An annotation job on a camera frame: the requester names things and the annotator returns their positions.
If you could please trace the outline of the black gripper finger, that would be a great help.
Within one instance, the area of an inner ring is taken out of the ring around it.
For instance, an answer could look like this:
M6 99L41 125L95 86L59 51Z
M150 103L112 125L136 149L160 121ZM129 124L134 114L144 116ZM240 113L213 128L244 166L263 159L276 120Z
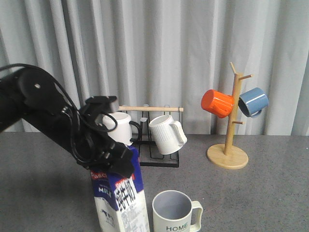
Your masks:
M134 173L134 166L131 163L133 152L124 143L113 142L109 154L108 172L130 178Z

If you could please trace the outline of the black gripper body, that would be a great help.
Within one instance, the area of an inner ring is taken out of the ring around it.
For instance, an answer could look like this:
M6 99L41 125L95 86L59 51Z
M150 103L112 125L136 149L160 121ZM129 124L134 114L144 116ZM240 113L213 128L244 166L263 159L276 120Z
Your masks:
M103 125L102 119L104 116L111 117L110 114L115 113L118 108L119 103L116 96L94 96L87 99L85 106L76 111L83 130L81 135L88 144L91 154L90 158L84 158L82 153L78 154L78 160L86 168L108 169L109 148L116 141L108 135L110 130ZM113 128L115 129L117 122L114 118L112 120L115 122Z

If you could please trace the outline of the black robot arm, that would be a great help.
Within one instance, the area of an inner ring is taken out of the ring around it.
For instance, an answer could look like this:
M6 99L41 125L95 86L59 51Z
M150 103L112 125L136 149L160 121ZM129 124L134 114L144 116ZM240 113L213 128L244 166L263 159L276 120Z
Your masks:
M88 170L101 170L129 178L134 173L132 151L109 135L98 122L111 117L118 107L115 96L94 96L77 108L61 84L47 71L34 65L4 66L15 71L0 80L0 129L23 119Z

